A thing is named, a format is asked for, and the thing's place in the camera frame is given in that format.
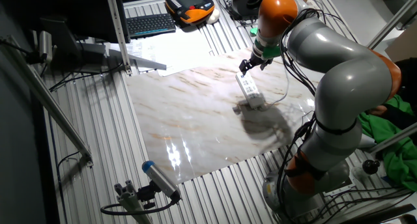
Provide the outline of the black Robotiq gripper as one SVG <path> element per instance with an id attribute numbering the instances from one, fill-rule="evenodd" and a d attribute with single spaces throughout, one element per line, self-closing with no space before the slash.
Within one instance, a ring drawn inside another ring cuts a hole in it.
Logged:
<path id="1" fill-rule="evenodd" d="M 264 70 L 266 66 L 272 64 L 272 61 L 272 59 L 263 60 L 262 58 L 256 56 L 254 52 L 252 52 L 249 60 L 242 60 L 241 64 L 239 65 L 239 69 L 242 75 L 245 75 L 248 70 L 251 70 L 256 66 L 260 66 L 260 69 Z"/>

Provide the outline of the person's left hand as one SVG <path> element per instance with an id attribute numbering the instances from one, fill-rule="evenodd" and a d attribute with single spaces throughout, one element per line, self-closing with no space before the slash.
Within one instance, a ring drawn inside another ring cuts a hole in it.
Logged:
<path id="1" fill-rule="evenodd" d="M 369 115 L 375 115 L 378 117 L 383 117 L 383 115 L 387 112 L 388 108 L 384 105 L 379 105 L 367 111 Z"/>

